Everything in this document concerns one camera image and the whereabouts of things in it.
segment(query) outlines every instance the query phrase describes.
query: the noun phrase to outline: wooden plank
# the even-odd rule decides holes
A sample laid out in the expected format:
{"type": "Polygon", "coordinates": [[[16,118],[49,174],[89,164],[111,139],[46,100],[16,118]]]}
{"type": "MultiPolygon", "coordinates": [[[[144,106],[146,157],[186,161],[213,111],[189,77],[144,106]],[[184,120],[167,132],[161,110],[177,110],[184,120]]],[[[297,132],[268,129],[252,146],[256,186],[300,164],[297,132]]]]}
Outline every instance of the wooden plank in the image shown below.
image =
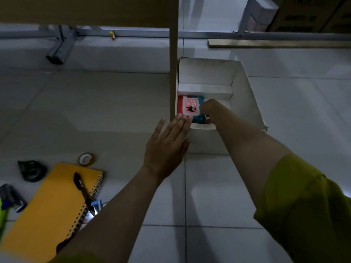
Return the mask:
{"type": "Polygon", "coordinates": [[[209,39],[210,48],[351,48],[351,41],[267,41],[209,39]]]}
{"type": "Polygon", "coordinates": [[[169,107],[170,119],[176,116],[176,90],[178,68],[178,7],[179,0],[170,0],[169,4],[169,107]]]}
{"type": "Polygon", "coordinates": [[[1,0],[0,22],[168,28],[169,4],[170,0],[1,0]]]}

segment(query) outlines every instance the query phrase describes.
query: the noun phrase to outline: tape roll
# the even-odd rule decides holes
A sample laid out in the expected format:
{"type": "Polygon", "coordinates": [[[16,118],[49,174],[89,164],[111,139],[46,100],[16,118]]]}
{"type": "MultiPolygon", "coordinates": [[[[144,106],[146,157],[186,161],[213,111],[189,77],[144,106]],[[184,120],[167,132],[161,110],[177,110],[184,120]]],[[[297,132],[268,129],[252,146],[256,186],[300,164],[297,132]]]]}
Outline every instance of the tape roll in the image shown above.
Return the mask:
{"type": "Polygon", "coordinates": [[[78,163],[82,167],[88,167],[95,162],[95,156],[92,153],[83,153],[78,158],[78,163]]]}

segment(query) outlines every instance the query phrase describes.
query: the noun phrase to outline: notebook cover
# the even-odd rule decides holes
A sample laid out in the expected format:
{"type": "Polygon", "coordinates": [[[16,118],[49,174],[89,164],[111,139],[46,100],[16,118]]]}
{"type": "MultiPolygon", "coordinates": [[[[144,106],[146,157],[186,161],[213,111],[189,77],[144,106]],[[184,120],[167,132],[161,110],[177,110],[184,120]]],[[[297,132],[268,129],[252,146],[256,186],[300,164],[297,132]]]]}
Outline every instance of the notebook cover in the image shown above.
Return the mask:
{"type": "Polygon", "coordinates": [[[68,163],[58,163],[4,237],[0,250],[31,262],[46,263],[56,255],[56,246],[80,225],[86,211],[82,193],[73,182],[78,172],[94,195],[103,172],[68,163]]]}

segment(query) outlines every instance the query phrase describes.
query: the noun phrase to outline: person's left arm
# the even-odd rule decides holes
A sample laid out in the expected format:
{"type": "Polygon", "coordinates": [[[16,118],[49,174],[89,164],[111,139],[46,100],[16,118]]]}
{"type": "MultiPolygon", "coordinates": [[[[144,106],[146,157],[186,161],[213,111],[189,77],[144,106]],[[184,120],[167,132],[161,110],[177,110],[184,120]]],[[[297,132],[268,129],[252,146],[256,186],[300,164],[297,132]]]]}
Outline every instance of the person's left arm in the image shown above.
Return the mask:
{"type": "Polygon", "coordinates": [[[128,261],[158,186],[182,162],[190,144],[184,139],[192,117],[177,115],[161,133],[165,121],[147,143],[139,172],[52,262],[77,253],[89,253],[102,262],[128,261]]]}

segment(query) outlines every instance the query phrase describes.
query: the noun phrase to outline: teal wet wipes package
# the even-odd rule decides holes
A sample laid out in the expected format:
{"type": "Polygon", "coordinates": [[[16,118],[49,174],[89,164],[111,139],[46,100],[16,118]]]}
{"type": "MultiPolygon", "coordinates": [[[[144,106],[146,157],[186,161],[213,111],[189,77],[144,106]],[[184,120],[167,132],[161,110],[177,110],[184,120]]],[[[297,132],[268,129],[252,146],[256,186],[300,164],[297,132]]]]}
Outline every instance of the teal wet wipes package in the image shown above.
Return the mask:
{"type": "Polygon", "coordinates": [[[185,116],[193,116],[193,123],[204,124],[205,116],[200,113],[200,105],[204,97],[178,96],[178,112],[185,116]]]}

